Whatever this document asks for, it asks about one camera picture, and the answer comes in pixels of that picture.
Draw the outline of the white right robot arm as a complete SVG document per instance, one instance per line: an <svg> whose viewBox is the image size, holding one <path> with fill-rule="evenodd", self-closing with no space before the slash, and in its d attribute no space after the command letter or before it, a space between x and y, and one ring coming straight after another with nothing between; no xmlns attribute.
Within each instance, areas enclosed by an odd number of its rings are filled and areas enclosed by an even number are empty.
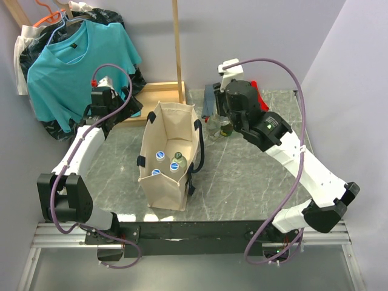
<svg viewBox="0 0 388 291"><path fill-rule="evenodd" d="M359 185L333 174L301 144L284 118L263 110L258 90L250 82L234 79L224 88L215 83L213 90L218 113L227 117L246 141L278 161L311 197L302 204L281 209L266 226L268 239L280 241L287 232L304 227L329 233L359 194Z"/></svg>

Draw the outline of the green glass bottle yellow label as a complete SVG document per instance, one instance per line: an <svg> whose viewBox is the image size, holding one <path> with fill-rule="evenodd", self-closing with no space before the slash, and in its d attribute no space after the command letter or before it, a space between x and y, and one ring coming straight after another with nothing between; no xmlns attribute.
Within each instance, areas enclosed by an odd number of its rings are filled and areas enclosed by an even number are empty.
<svg viewBox="0 0 388 291"><path fill-rule="evenodd" d="M222 125L220 127L220 134L222 136L230 136L232 133L233 133L233 125L231 125L230 123L226 125Z"/></svg>

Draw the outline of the beige canvas tote bag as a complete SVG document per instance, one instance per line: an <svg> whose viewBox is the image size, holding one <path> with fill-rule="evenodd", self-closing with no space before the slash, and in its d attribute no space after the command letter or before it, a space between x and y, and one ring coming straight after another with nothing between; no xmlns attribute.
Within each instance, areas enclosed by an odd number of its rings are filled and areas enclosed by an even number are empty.
<svg viewBox="0 0 388 291"><path fill-rule="evenodd" d="M181 152L188 163L178 182L169 177L170 169L151 175L155 168L155 154L163 151L169 167L176 152ZM149 207L179 210L186 208L189 195L195 191L192 175L198 173L205 160L204 138L201 120L192 105L160 102L147 117L142 137L138 182Z"/></svg>

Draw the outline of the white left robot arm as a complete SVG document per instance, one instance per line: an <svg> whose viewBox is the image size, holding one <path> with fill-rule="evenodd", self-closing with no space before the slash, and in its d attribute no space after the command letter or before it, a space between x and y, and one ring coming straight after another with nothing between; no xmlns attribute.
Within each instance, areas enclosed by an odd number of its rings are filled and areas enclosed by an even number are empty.
<svg viewBox="0 0 388 291"><path fill-rule="evenodd" d="M37 188L46 222L75 222L98 229L100 237L113 244L121 236L118 217L94 205L83 176L112 128L138 113L142 104L128 87L117 93L99 85L92 88L91 98L68 152L51 173L39 176Z"/></svg>

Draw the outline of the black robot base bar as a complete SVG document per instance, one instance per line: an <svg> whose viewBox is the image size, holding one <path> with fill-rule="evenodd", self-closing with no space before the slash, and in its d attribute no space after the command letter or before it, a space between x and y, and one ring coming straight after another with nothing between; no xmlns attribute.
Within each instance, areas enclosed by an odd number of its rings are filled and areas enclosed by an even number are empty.
<svg viewBox="0 0 388 291"><path fill-rule="evenodd" d="M143 256L160 255L207 255L244 253L248 242L264 220L248 221L189 221L189 222L121 222L119 238L135 243ZM250 255L263 254L263 244L285 244L297 236L299 231L281 233L268 225L257 237L250 249ZM135 247L88 231L87 246L117 246L124 258L136 258Z"/></svg>

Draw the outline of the clear bottle green cap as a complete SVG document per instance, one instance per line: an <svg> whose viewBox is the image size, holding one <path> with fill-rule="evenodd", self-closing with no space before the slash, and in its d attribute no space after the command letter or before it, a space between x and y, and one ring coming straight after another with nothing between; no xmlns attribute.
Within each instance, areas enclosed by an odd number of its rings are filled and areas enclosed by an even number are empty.
<svg viewBox="0 0 388 291"><path fill-rule="evenodd" d="M228 119L227 116L219 116L219 115L216 115L215 118L216 118L216 121L217 121L217 123L218 123L218 125L219 125L220 127L222 127L222 126L227 126L227 125L230 124L230 121L229 121L229 119Z"/></svg>
<svg viewBox="0 0 388 291"><path fill-rule="evenodd" d="M207 136L212 141L222 138L221 134L222 118L219 116L210 116L207 120Z"/></svg>
<svg viewBox="0 0 388 291"><path fill-rule="evenodd" d="M176 162L183 169L183 171L187 170L188 163L185 156L181 152L176 152L172 158L172 162Z"/></svg>

